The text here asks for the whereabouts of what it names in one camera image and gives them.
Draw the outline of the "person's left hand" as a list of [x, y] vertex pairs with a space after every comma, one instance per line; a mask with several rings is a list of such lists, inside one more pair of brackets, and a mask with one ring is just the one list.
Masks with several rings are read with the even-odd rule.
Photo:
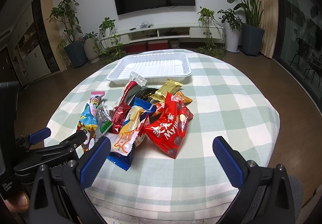
[[15, 198], [4, 200], [4, 203], [13, 214], [24, 213], [29, 209], [29, 198], [24, 192], [20, 192]]

